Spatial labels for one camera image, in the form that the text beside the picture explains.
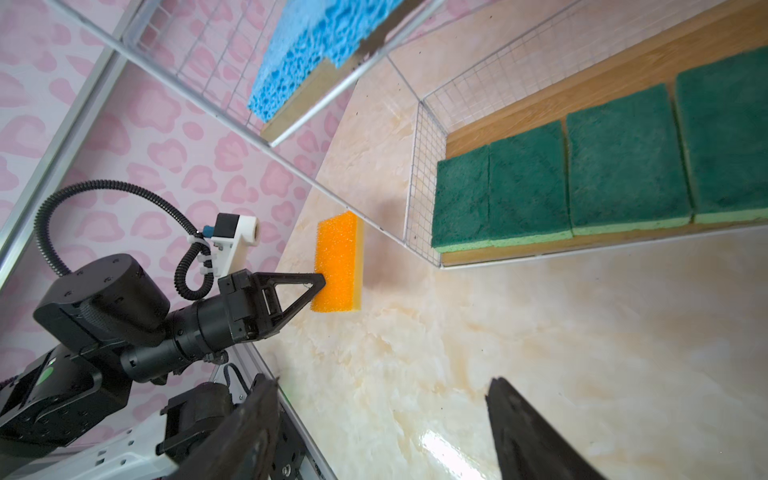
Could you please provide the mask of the orange sponge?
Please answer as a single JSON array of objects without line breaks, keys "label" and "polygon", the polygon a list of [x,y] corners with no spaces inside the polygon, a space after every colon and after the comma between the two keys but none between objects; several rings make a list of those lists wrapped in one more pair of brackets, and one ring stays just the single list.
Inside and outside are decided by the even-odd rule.
[{"label": "orange sponge", "polygon": [[315,269],[325,286],[311,302],[318,313],[361,309],[364,265],[364,225],[351,211],[318,224]]}]

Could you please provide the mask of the blue sponge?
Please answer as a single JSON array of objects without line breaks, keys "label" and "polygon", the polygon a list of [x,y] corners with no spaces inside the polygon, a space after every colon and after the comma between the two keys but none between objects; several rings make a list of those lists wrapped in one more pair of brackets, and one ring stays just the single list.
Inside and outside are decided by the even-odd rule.
[{"label": "blue sponge", "polygon": [[287,2],[254,81],[249,109],[270,121],[322,61],[342,66],[400,5],[398,0]]}]

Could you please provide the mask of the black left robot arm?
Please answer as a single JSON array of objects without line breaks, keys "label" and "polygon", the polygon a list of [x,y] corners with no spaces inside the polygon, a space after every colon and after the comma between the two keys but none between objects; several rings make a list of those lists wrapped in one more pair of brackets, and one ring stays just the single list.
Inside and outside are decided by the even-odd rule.
[{"label": "black left robot arm", "polygon": [[[71,270],[56,252],[50,223],[67,199],[94,190],[141,197],[189,234],[174,285],[187,302],[172,310],[141,264],[126,253]],[[40,206],[37,247],[57,278],[34,311],[57,346],[1,385],[1,473],[44,458],[123,409],[136,383],[164,384],[197,362],[219,364],[230,347],[277,334],[323,290],[319,273],[218,274],[209,242],[233,238],[239,219],[222,214],[198,230],[174,205],[134,184],[90,180],[63,188]],[[279,447],[294,445],[282,426],[278,386],[264,375],[235,404],[227,383],[207,382],[172,398],[146,434],[70,457],[75,474],[106,478],[268,479],[282,467]]]}]

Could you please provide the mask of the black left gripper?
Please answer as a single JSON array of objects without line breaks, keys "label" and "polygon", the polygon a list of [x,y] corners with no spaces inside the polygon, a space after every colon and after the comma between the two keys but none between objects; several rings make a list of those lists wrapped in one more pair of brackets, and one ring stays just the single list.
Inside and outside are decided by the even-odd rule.
[{"label": "black left gripper", "polygon": [[233,345],[278,334],[326,285],[320,273],[251,273],[220,281],[224,290],[173,313],[173,353],[201,360]]}]

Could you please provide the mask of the green sponge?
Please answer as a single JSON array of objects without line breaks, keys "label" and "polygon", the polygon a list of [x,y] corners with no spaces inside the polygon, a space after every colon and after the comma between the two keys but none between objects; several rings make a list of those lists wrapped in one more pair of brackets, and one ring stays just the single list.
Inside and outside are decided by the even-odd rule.
[{"label": "green sponge", "polygon": [[494,247],[573,237],[559,121],[489,145],[489,236]]},{"label": "green sponge", "polygon": [[483,146],[437,164],[431,246],[439,253],[490,246],[489,159]]},{"label": "green sponge", "polygon": [[576,236],[688,224],[692,205],[667,88],[566,117],[569,213]]},{"label": "green sponge", "polygon": [[675,107],[694,222],[767,217],[767,49],[684,71]]}]

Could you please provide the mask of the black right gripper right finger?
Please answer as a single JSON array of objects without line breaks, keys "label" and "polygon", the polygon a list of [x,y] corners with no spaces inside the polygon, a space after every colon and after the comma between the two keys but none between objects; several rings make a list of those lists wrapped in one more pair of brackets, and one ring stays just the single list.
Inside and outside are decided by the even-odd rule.
[{"label": "black right gripper right finger", "polygon": [[491,380],[485,396],[503,479],[601,479],[505,378]]}]

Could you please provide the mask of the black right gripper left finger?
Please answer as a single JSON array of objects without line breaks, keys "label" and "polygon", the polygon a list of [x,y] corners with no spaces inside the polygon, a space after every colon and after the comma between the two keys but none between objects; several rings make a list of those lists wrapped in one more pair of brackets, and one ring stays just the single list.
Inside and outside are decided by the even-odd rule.
[{"label": "black right gripper left finger", "polygon": [[170,477],[268,479],[279,435],[277,382],[259,374],[240,404]]}]

